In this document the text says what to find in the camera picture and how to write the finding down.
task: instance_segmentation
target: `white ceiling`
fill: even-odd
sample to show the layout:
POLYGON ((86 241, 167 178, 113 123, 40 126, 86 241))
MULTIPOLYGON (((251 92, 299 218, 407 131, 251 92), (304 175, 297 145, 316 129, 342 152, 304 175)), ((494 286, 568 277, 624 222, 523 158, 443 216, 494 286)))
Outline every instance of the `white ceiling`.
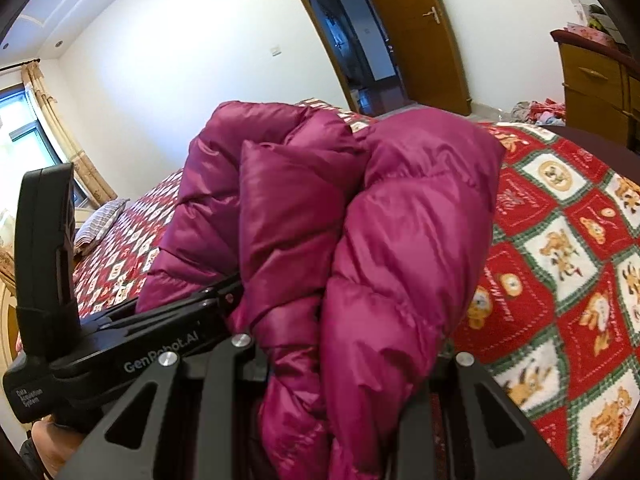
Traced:
POLYGON ((79 34, 115 0, 31 0, 2 42, 0 66, 62 56, 79 34))

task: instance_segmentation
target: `purple puffer jacket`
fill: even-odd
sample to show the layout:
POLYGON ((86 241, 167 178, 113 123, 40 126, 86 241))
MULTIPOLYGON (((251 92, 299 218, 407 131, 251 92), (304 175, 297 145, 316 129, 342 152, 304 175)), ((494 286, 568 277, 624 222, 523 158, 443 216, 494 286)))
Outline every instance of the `purple puffer jacket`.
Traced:
POLYGON ((191 143, 139 311, 239 267, 230 325, 273 365, 258 430, 278 477, 379 479, 471 300, 503 154, 430 108, 352 134, 324 110, 223 104, 191 143))

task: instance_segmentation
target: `door handle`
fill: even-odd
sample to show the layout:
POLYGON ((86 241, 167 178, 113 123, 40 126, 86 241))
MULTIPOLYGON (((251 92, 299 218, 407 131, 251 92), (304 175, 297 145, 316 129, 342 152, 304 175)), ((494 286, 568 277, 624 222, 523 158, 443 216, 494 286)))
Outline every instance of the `door handle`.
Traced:
POLYGON ((602 79, 603 81, 608 81, 609 80, 608 77, 603 76, 600 72, 596 72, 595 70, 591 70, 591 68, 585 68, 583 66, 581 66, 579 68, 580 68, 580 70, 582 70, 588 76, 595 77, 597 79, 602 79))
POLYGON ((438 11, 435 7, 431 7, 431 10, 429 12, 422 15, 423 18, 426 18, 427 16, 433 16, 433 18, 436 20, 436 23, 438 25, 440 24, 440 17, 438 16, 438 11))

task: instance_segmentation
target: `curtain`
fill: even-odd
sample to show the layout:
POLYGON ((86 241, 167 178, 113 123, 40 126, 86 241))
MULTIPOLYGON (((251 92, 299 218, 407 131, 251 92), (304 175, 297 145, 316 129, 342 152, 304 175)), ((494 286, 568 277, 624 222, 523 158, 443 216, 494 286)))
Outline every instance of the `curtain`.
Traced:
POLYGON ((15 294, 14 233, 15 213, 24 169, 15 156, 14 144, 2 129, 0 116, 0 279, 15 294))
POLYGON ((41 112, 49 140, 55 148, 59 148, 60 158, 72 162, 76 170, 76 179, 87 193, 94 206, 101 206, 116 198, 113 189, 105 182, 95 166, 78 145, 78 142, 65 127, 57 110, 57 101, 47 92, 44 77, 37 62, 22 67, 22 82, 36 112, 41 112))

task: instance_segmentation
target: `striped pillow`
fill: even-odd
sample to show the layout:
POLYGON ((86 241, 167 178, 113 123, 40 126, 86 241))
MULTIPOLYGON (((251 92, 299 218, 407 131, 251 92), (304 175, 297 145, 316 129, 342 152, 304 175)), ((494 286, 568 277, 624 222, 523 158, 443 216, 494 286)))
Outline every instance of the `striped pillow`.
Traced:
POLYGON ((76 233, 74 256, 87 256, 93 251, 124 211, 128 198, 111 200, 92 214, 76 233))

